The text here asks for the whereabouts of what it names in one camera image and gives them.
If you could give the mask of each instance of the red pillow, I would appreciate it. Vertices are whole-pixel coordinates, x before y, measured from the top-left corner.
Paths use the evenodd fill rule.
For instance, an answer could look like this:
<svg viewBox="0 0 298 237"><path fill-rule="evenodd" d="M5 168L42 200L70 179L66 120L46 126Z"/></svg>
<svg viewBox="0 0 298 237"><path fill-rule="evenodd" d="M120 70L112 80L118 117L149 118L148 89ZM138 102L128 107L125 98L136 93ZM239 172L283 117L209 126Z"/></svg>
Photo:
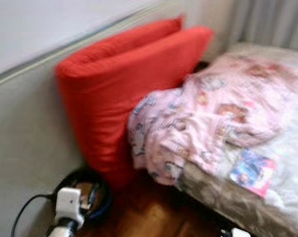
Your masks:
<svg viewBox="0 0 298 237"><path fill-rule="evenodd" d="M82 49L56 67L83 155L116 191L135 174L126 135L129 112L150 91L180 86L212 37L207 28L179 28L178 19L136 28Z"/></svg>

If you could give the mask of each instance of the white device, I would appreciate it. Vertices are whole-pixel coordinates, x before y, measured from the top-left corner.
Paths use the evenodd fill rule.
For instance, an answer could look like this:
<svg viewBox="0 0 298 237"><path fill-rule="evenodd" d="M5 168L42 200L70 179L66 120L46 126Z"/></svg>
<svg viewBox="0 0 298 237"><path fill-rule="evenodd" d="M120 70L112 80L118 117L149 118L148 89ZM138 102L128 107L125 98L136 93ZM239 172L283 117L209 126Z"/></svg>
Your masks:
<svg viewBox="0 0 298 237"><path fill-rule="evenodd" d="M242 231L237 228L233 228L231 230L232 237L251 237L251 235L248 232Z"/></svg>
<svg viewBox="0 0 298 237"><path fill-rule="evenodd" d="M55 222L60 218L69 218L78 223L78 229L83 226L84 217L80 213L80 189L62 188L57 195L55 207Z"/></svg>
<svg viewBox="0 0 298 237"><path fill-rule="evenodd" d="M55 223L48 237L74 237L83 226L84 217L80 212L81 190L62 188L57 193Z"/></svg>

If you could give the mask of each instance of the floor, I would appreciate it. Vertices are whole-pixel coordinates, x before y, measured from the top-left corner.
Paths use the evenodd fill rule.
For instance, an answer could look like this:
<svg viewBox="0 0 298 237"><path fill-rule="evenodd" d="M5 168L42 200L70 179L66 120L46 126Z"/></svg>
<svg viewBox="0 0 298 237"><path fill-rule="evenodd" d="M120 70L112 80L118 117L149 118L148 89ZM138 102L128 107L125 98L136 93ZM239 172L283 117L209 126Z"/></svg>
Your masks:
<svg viewBox="0 0 298 237"><path fill-rule="evenodd" d="M218 237L220 217L172 187L142 174L117 196L101 224L90 223L77 237Z"/></svg>

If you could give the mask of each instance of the mattress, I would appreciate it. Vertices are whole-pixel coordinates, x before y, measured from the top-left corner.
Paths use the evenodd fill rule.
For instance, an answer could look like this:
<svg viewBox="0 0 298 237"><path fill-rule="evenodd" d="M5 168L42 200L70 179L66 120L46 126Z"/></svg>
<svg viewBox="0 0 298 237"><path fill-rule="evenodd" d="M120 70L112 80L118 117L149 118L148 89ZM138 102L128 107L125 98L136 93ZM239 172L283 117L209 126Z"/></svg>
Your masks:
<svg viewBox="0 0 298 237"><path fill-rule="evenodd" d="M227 54L266 57L298 67L298 52L288 49L239 43ZM187 163L179 188L258 237L298 237L298 106L285 133L252 149L277 162L265 198L230 181L229 173L238 162L241 149L229 145L218 176Z"/></svg>

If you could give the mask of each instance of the cartoon print blanket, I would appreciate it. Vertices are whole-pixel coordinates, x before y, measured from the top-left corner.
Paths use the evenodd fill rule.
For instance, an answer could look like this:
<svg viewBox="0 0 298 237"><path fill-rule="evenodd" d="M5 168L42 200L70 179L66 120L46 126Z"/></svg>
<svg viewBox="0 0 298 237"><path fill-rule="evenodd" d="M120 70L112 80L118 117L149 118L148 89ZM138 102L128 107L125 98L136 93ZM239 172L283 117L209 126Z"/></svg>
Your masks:
<svg viewBox="0 0 298 237"><path fill-rule="evenodd" d="M250 147L285 130L298 72L260 58L223 55L183 87L153 91L130 114L135 168L174 185L187 160L215 175L225 142Z"/></svg>

